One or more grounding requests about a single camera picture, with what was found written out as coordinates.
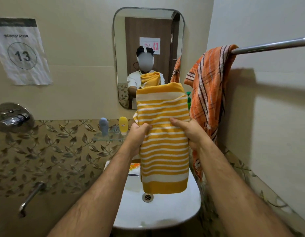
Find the towel rail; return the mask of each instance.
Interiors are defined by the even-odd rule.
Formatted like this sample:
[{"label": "towel rail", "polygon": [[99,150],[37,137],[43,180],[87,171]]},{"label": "towel rail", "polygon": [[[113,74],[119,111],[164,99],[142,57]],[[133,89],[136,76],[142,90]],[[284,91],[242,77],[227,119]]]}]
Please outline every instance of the towel rail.
[{"label": "towel rail", "polygon": [[240,55],[240,54],[246,54],[246,53],[272,51],[272,50],[287,49],[287,48],[301,47],[301,46],[305,46],[305,37],[288,40],[288,41],[257,45],[257,46],[236,48],[231,51],[231,54]]}]

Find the person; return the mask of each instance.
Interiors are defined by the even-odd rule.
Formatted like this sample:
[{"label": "person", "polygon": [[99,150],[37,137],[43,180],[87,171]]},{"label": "person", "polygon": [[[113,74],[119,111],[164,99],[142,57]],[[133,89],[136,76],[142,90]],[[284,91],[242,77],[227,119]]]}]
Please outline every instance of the person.
[{"label": "person", "polygon": [[[140,76],[146,73],[152,73],[154,70],[154,50],[149,47],[140,46],[137,48],[136,56],[139,65],[139,70],[135,71],[127,77],[128,95],[133,98],[130,109],[137,110],[136,91],[141,86]],[[164,76],[160,73],[160,84],[165,84]]]},{"label": "person", "polygon": [[[219,218],[231,237],[293,236],[234,171],[223,153],[196,120],[183,122],[170,118],[197,150],[209,191]],[[131,159],[139,153],[148,124],[131,126],[126,140],[91,188],[77,201],[49,233],[48,237],[109,236],[122,198]]]}]

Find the sink drain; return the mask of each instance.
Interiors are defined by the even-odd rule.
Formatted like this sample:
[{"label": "sink drain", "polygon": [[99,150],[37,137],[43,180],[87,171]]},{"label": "sink drain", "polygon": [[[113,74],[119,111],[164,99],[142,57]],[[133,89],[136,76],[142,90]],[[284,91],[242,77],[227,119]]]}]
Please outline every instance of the sink drain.
[{"label": "sink drain", "polygon": [[143,199],[143,201],[146,202],[146,203],[152,202],[152,200],[153,200],[153,194],[144,193],[142,199]]}]

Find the paper sign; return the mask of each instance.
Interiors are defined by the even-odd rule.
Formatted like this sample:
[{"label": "paper sign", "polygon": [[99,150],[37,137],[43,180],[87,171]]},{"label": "paper sign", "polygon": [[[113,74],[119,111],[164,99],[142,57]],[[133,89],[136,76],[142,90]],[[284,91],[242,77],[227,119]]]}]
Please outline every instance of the paper sign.
[{"label": "paper sign", "polygon": [[154,55],[160,55],[160,38],[140,37],[139,46],[152,48]]},{"label": "paper sign", "polygon": [[35,19],[0,18],[0,61],[16,85],[52,84]]}]

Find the mirror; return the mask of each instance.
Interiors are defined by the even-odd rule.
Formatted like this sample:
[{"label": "mirror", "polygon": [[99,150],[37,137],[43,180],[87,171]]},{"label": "mirror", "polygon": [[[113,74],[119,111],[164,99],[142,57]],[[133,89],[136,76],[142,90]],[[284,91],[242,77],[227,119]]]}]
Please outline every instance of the mirror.
[{"label": "mirror", "polygon": [[140,76],[160,73],[160,85],[179,82],[184,18],[173,9],[124,7],[113,19],[120,104],[137,109]]}]

